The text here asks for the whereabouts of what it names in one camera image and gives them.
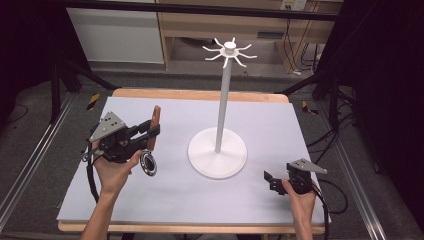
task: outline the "black stand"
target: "black stand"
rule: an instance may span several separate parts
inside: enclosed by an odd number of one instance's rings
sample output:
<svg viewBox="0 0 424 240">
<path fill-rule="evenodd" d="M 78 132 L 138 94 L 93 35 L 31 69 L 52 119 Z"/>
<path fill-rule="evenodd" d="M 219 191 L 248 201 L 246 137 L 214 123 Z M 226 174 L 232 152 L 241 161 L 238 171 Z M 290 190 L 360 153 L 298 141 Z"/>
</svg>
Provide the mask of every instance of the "black stand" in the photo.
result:
<svg viewBox="0 0 424 240">
<path fill-rule="evenodd" d="M 56 121 L 61 112 L 60 80 L 69 92 L 77 93 L 82 86 L 77 78 L 84 75 L 108 89 L 114 86 L 93 74 L 66 8 L 49 3 L 25 1 L 22 6 L 26 28 L 30 29 L 33 41 L 42 48 L 42 61 L 51 66 L 52 115 L 50 123 Z"/>
<path fill-rule="evenodd" d="M 359 49 L 358 39 L 360 34 L 358 32 L 376 2 L 378 0 L 374 0 L 374 2 L 368 3 L 370 5 L 367 5 L 361 1 L 345 0 L 339 14 L 356 16 L 348 20 L 344 19 L 343 21 L 335 22 L 316 73 L 288 89 L 275 92 L 275 94 L 288 96 L 307 85 L 316 83 L 317 85 L 312 92 L 312 97 L 315 100 L 322 100 L 330 93 L 330 111 L 328 117 L 333 130 L 337 130 L 339 126 L 337 116 L 338 97 L 342 96 L 352 104 L 354 101 L 354 99 L 346 96 L 339 89 L 342 72 L 350 63 L 351 56 Z"/>
</svg>

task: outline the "human hand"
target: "human hand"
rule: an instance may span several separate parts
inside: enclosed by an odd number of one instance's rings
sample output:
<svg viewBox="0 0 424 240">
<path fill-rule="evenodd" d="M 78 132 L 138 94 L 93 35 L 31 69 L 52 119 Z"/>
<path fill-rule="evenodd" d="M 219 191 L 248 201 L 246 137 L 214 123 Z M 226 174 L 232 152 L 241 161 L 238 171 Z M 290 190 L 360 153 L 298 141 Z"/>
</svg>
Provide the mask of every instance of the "human hand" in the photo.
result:
<svg viewBox="0 0 424 240">
<path fill-rule="evenodd" d="M 282 180 L 282 184 L 290 198 L 296 236 L 298 239 L 312 239 L 311 221 L 316 194 L 313 191 L 297 194 L 288 180 Z"/>
<path fill-rule="evenodd" d="M 98 146 L 99 142 L 93 143 L 93 149 Z M 97 174 L 100 178 L 101 191 L 100 195 L 110 195 L 117 197 L 121 189 L 124 187 L 131 169 L 139 163 L 141 151 L 137 151 L 126 163 L 114 163 L 107 161 L 103 156 L 97 158 L 94 162 Z"/>
</svg>

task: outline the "white pole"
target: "white pole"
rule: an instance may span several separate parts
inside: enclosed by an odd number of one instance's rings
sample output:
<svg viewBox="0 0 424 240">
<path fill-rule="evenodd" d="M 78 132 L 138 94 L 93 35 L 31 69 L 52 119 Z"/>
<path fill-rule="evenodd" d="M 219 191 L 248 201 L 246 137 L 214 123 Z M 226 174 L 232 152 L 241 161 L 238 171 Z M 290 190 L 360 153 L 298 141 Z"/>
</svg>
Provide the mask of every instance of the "white pole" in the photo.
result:
<svg viewBox="0 0 424 240">
<path fill-rule="evenodd" d="M 233 59 L 227 58 L 227 66 L 222 71 L 222 83 L 221 83 L 221 100 L 219 102 L 219 116 L 218 116 L 218 128 L 216 131 L 216 144 L 215 152 L 221 151 L 222 134 L 224 131 L 225 113 L 227 110 L 228 92 L 230 90 L 230 79 L 231 79 L 231 68 L 233 66 Z"/>
</svg>

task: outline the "black cable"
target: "black cable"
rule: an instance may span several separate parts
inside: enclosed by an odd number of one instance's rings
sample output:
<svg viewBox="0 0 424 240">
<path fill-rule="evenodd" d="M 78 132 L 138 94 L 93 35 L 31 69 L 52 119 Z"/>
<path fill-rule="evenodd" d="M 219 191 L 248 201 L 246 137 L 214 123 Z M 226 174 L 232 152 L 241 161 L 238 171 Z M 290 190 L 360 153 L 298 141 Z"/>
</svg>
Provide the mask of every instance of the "black cable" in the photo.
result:
<svg viewBox="0 0 424 240">
<path fill-rule="evenodd" d="M 93 150 L 91 148 L 91 143 L 88 143 L 88 156 L 85 159 L 87 161 L 87 178 L 88 178 L 88 184 L 90 185 L 90 192 L 94 197 L 94 200 L 96 201 L 96 203 L 99 201 L 99 193 L 97 192 L 97 188 L 96 188 L 96 182 L 94 181 L 94 161 L 92 162 L 92 156 L 93 156 L 93 152 L 95 150 Z"/>
<path fill-rule="evenodd" d="M 322 153 L 319 155 L 319 157 L 317 158 L 317 160 L 314 162 L 316 165 L 318 165 L 318 162 L 321 161 L 322 157 L 324 156 L 324 154 L 332 147 L 334 146 L 334 144 L 336 143 L 337 139 L 339 137 L 339 133 L 335 133 L 333 135 L 333 138 L 330 140 L 330 142 L 328 143 L 327 147 L 325 147 L 325 149 L 322 151 Z"/>
<path fill-rule="evenodd" d="M 335 141 L 330 142 L 329 144 L 327 144 L 327 146 L 322 149 L 322 150 L 315 150 L 315 151 L 310 151 L 309 153 L 319 153 L 319 152 L 324 152 L 327 151 L 328 149 L 332 148 L 335 144 Z"/>
<path fill-rule="evenodd" d="M 354 118 L 355 118 L 355 115 L 353 113 L 349 113 L 348 115 L 346 115 L 342 118 L 342 121 L 340 121 L 340 124 L 343 123 L 345 120 L 354 119 Z M 339 127 L 339 130 L 343 130 L 343 129 L 347 128 L 347 126 L 349 126 L 350 124 L 353 124 L 354 122 L 355 121 L 350 121 L 350 122 L 346 123 L 346 125 Z"/>
<path fill-rule="evenodd" d="M 327 181 L 327 180 L 323 180 L 323 179 L 318 179 L 318 181 L 321 183 L 321 182 L 323 182 L 323 183 L 326 183 L 326 184 L 329 184 L 329 185 L 331 185 L 331 186 L 333 186 L 333 187 L 335 187 L 337 190 L 339 190 L 340 191 L 340 193 L 343 195 L 343 198 L 344 198 L 344 200 L 345 200 L 345 205 L 344 205 L 344 207 L 341 209 L 341 210 L 338 210 L 338 211 L 334 211 L 334 210 L 330 210 L 329 212 L 330 213 L 333 213 L 333 214 L 342 214 L 342 213 L 344 213 L 344 212 L 346 212 L 346 210 L 347 210 L 347 208 L 349 207 L 349 201 L 348 201 L 348 199 L 347 199 L 347 195 L 346 195 L 346 193 L 341 189 L 341 187 L 339 187 L 339 186 L 337 186 L 336 184 L 334 184 L 334 183 L 332 183 L 332 182 L 330 182 L 330 181 Z"/>
<path fill-rule="evenodd" d="M 22 119 L 23 117 L 25 117 L 26 115 L 27 115 L 27 113 L 28 113 L 28 107 L 27 106 L 25 106 L 25 105 L 23 105 L 23 104 L 16 104 L 15 105 L 15 107 L 24 107 L 25 108 L 25 112 L 22 114 L 22 116 L 19 116 L 18 118 L 16 118 L 16 119 L 13 119 L 13 120 L 10 120 L 10 121 L 7 121 L 6 123 L 12 123 L 12 122 L 16 122 L 16 121 L 18 121 L 18 120 L 20 120 L 20 119 Z"/>
<path fill-rule="evenodd" d="M 344 107 L 344 106 L 350 106 L 350 107 L 352 107 L 352 104 L 350 104 L 349 102 L 347 102 L 347 101 L 344 101 L 343 99 L 342 99 L 342 102 L 343 102 L 343 104 L 341 104 L 341 105 L 339 105 L 339 107 L 337 108 L 337 110 L 340 112 L 340 109 L 342 109 L 342 107 Z"/>
<path fill-rule="evenodd" d="M 314 191 L 314 193 L 317 195 L 317 197 L 321 200 L 321 203 L 322 203 L 322 208 L 324 210 L 324 227 L 325 227 L 324 240 L 327 240 L 328 236 L 330 235 L 328 205 L 325 202 L 324 197 L 321 194 L 321 191 L 316 186 L 312 187 L 312 191 Z"/>
<path fill-rule="evenodd" d="M 284 53 L 286 54 L 287 60 L 289 60 L 290 67 L 292 68 L 292 70 L 294 70 L 294 71 L 300 71 L 300 72 L 302 72 L 302 71 L 307 71 L 307 70 L 309 70 L 309 69 L 300 68 L 300 67 L 299 67 L 299 66 L 297 66 L 297 64 L 296 64 L 296 60 L 295 60 L 295 57 L 294 57 L 294 54 L 293 54 L 293 47 L 291 46 L 291 40 L 290 40 L 290 34 L 289 34 L 289 28 L 290 28 L 290 19 L 287 19 L 287 24 L 286 24 L 286 34 L 285 34 L 285 36 L 284 36 L 284 41 L 283 41 L 283 49 L 284 49 Z M 293 64 L 291 63 L 291 61 L 290 61 L 290 57 L 288 56 L 287 51 L 286 51 L 286 39 L 289 41 L 289 46 L 290 46 L 290 51 L 291 51 L 291 55 L 292 55 L 292 59 L 293 59 Z"/>
<path fill-rule="evenodd" d="M 317 140 L 313 141 L 312 143 L 306 144 L 306 147 L 312 147 L 317 143 L 320 143 L 321 141 L 323 141 L 324 139 L 328 138 L 329 136 L 331 136 L 331 134 L 333 134 L 334 131 L 330 130 L 327 133 L 325 133 L 322 137 L 318 138 Z"/>
<path fill-rule="evenodd" d="M 317 55 L 318 55 L 318 43 L 315 44 L 314 62 L 312 63 L 313 73 L 317 70 Z"/>
<path fill-rule="evenodd" d="M 314 61 L 314 59 L 305 59 L 305 54 L 306 54 L 306 50 L 308 50 L 308 47 L 309 47 L 309 43 L 305 43 L 305 46 L 303 46 L 303 49 L 302 49 L 302 54 L 300 55 L 300 62 L 304 66 L 312 67 L 313 66 L 312 64 L 305 63 L 305 62 L 313 62 Z"/>
</svg>

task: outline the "table surface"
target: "table surface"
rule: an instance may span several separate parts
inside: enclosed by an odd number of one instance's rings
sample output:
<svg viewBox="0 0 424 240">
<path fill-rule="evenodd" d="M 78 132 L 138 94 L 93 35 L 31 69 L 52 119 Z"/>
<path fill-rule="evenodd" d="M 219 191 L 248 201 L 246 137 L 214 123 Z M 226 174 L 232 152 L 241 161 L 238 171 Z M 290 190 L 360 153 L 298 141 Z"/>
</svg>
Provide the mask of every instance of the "table surface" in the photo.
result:
<svg viewBox="0 0 424 240">
<path fill-rule="evenodd" d="M 208 100 L 218 101 L 220 92 L 191 91 L 191 90 L 163 90 L 163 89 L 117 89 L 112 97 L 148 98 L 148 99 L 180 99 L 180 100 Z M 284 95 L 256 92 L 230 92 L 229 101 L 289 103 Z M 85 222 L 59 221 L 62 231 L 82 231 Z M 157 233 L 294 233 L 292 224 L 190 224 L 190 223 L 125 223 L 113 222 L 109 226 L 113 232 L 157 232 Z M 313 224 L 314 234 L 324 232 L 324 224 Z"/>
</svg>

